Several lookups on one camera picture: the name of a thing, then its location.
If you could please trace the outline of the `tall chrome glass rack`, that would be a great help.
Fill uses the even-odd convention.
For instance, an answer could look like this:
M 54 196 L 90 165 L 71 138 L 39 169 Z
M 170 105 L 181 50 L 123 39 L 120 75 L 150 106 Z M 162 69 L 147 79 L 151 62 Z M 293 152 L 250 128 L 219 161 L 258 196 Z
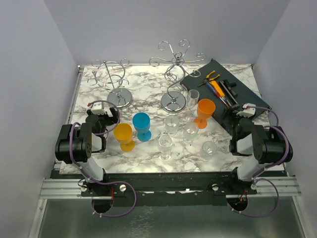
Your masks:
M 186 106 L 186 99 L 183 95 L 184 89 L 181 88 L 181 82 L 186 76 L 191 78 L 198 78 L 201 76 L 199 70 L 193 70 L 192 73 L 188 73 L 184 68 L 184 64 L 187 63 L 198 63 L 204 61 L 207 56 L 204 53 L 196 54 L 195 60 L 185 60 L 184 57 L 189 50 L 191 43 L 189 40 L 183 39 L 178 45 L 185 49 L 184 52 L 175 52 L 172 45 L 168 41 L 162 41 L 158 44 L 158 49 L 160 51 L 165 51 L 169 48 L 172 53 L 172 59 L 167 60 L 160 57 L 151 57 L 149 59 L 149 65 L 152 67 L 158 67 L 160 62 L 170 63 L 170 66 L 166 69 L 164 78 L 171 82 L 167 87 L 166 92 L 163 94 L 160 104 L 161 107 L 168 113 L 176 114 L 181 112 Z

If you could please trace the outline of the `tall clear flute glass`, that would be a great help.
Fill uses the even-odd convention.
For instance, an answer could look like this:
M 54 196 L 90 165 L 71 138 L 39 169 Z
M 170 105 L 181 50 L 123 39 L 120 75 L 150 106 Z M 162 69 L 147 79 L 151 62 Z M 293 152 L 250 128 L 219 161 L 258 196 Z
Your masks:
M 185 122 L 191 122 L 194 120 L 194 114 L 192 112 L 194 106 L 199 101 L 200 93 L 197 90 L 189 90 L 186 99 L 187 111 L 183 114 L 182 119 Z

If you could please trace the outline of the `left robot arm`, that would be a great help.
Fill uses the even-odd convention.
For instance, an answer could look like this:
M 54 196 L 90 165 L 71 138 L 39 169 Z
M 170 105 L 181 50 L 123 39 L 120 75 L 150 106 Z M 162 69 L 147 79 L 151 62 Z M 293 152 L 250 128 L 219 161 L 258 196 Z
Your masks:
M 57 160 L 77 167 L 85 181 L 93 183 L 93 191 L 99 196 L 109 192 L 110 184 L 104 180 L 104 169 L 92 154 L 106 150 L 107 127 L 119 121 L 118 110 L 113 107 L 109 110 L 110 114 L 100 115 L 87 110 L 84 123 L 64 124 L 55 145 Z

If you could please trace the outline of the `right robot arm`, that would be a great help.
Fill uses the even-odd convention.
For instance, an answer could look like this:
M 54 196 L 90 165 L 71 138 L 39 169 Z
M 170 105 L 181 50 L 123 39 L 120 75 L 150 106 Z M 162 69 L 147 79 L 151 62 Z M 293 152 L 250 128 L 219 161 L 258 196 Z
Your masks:
M 271 112 L 276 118 L 276 125 L 257 125 L 251 120 L 256 109 Z M 279 126 L 279 118 L 271 108 L 244 104 L 241 111 L 235 106 L 225 108 L 222 119 L 230 123 L 232 138 L 229 151 L 235 156 L 249 156 L 247 162 L 236 167 L 228 181 L 228 189 L 239 194 L 246 188 L 246 182 L 256 182 L 256 178 L 267 169 L 288 163 L 293 158 L 293 148 Z

